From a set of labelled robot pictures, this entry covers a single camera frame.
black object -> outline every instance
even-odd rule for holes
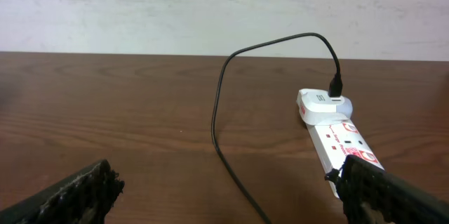
[[[0,212],[0,223],[104,223],[125,183],[107,160],[95,162]]]
[[[237,187],[239,187],[240,191],[243,193],[243,195],[245,195],[246,199],[248,199],[248,201],[251,203],[251,205],[254,207],[254,209],[257,211],[257,213],[259,214],[259,216],[262,218],[262,220],[265,223],[271,223],[270,219],[265,214],[265,212],[262,210],[262,208],[259,206],[259,204],[257,204],[257,202],[253,199],[253,197],[251,197],[250,193],[245,189],[245,186],[243,186],[243,184],[240,182],[239,178],[237,178],[237,175],[234,173],[231,166],[226,161],[226,158],[223,155],[223,153],[220,149],[220,146],[218,145],[217,137],[215,136],[215,120],[217,118],[218,100],[220,99],[220,90],[222,88],[223,76],[225,75],[224,73],[226,70],[226,66],[228,65],[229,61],[232,58],[234,58],[238,54],[245,53],[247,51],[251,51],[256,48],[262,48],[262,47],[277,44],[277,43],[280,43],[283,41],[290,41],[292,39],[302,38],[302,37],[316,37],[316,38],[320,39],[326,45],[326,47],[328,47],[328,50],[330,51],[330,54],[332,55],[332,58],[334,59],[335,67],[337,68],[337,72],[335,73],[335,76],[329,86],[329,96],[330,97],[340,97],[340,95],[342,93],[342,89],[343,89],[343,83],[342,83],[342,78],[340,75],[340,63],[338,62],[337,55],[335,54],[332,46],[330,45],[329,41],[326,38],[324,38],[320,34],[316,34],[316,33],[312,33],[312,32],[304,33],[304,34],[296,34],[296,35],[292,35],[289,37],[280,38],[280,39],[277,39],[274,41],[268,41],[263,44],[258,44],[258,45],[254,45],[254,46],[251,46],[248,48],[243,48],[237,52],[234,52],[224,62],[222,71],[220,73],[220,77],[218,78],[217,94],[215,95],[215,102],[213,105],[213,113],[212,113],[212,123],[210,126],[210,133],[212,135],[212,144],[215,147],[215,151],[217,152],[218,156],[222,160],[222,163],[226,167],[226,170],[231,175],[232,180],[234,180]]]
[[[325,179],[333,182],[349,224],[449,223],[449,205],[407,184],[384,170],[348,155],[340,172]]]

red logo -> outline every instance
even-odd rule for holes
[[[300,108],[301,108],[301,112],[303,113],[303,115],[306,115],[306,109],[304,109],[304,107],[302,106],[302,104],[301,104]]]
[[[365,159],[366,161],[374,162],[376,164],[379,163],[378,160],[376,159],[376,156],[373,153],[360,150],[360,154],[362,155],[362,158]]]
[[[346,131],[358,133],[358,131],[354,125],[343,123],[343,127],[344,127],[344,129],[346,129]]]

black textured object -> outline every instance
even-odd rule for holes
[[[343,201],[348,223],[449,223],[449,205],[388,174],[369,162],[348,155],[342,177],[333,169],[333,182]]]
[[[0,212],[1,224],[104,223],[125,183],[107,160],[95,162]]]

black cable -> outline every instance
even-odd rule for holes
[[[222,88],[222,82],[223,82],[223,76],[226,70],[226,66],[228,65],[229,61],[234,58],[236,55],[240,54],[240,53],[244,53],[246,51],[251,51],[253,49],[256,48],[262,48],[264,46],[269,46],[272,44],[277,44],[279,42],[283,42],[283,41],[289,41],[291,39],[296,39],[296,38],[301,38],[301,37],[317,37],[319,38],[322,42],[324,42],[324,44],[328,47],[330,54],[332,55],[334,61],[335,61],[335,66],[337,68],[337,73],[335,73],[335,77],[331,82],[331,89],[333,88],[333,82],[335,81],[336,78],[340,79],[341,82],[341,78],[340,78],[340,63],[338,62],[338,58],[337,55],[335,55],[334,50],[332,49],[332,46],[329,44],[329,41],[324,38],[322,35],[320,34],[316,34],[316,33],[304,33],[304,34],[296,34],[296,35],[292,35],[289,37],[285,37],[285,38],[281,38],[281,39],[277,39],[274,41],[268,41],[265,42],[263,44],[258,44],[258,45],[254,45],[248,48],[244,48],[241,49],[237,52],[234,52],[232,55],[230,55],[226,61],[223,64],[222,67],[222,71],[220,73],[220,77],[218,78],[218,86],[217,86],[217,94],[215,95],[215,103],[213,106],[213,113],[212,113],[212,124],[211,124],[211,129],[210,132],[212,134],[212,143],[215,147],[215,150],[217,151],[218,156],[220,157],[220,159],[222,160],[224,166],[226,167],[226,170],[229,172],[229,174],[232,177],[232,180],[234,180],[234,182],[237,184],[237,187],[239,187],[240,191],[243,193],[243,195],[245,195],[246,199],[248,199],[248,201],[251,203],[251,205],[254,207],[254,209],[257,211],[257,213],[259,214],[259,216],[263,219],[263,221],[265,223],[271,223],[270,219],[268,218],[268,216],[265,214],[265,212],[262,210],[262,208],[260,208],[260,206],[257,204],[257,202],[253,199],[253,197],[250,195],[250,193],[245,189],[245,187],[243,186],[243,184],[240,182],[239,178],[237,178],[237,175],[232,171],[231,166],[228,164],[228,162],[226,161],[225,156],[223,155],[220,146],[218,145],[217,142],[217,138],[215,137],[215,120],[217,118],[217,110],[218,110],[218,100],[220,99],[220,89]]]

power socket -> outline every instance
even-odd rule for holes
[[[302,89],[297,103],[325,173],[340,169],[348,154],[384,169],[352,123],[352,104],[348,98],[342,96],[333,100],[327,91]],[[334,184],[329,184],[338,197]]]

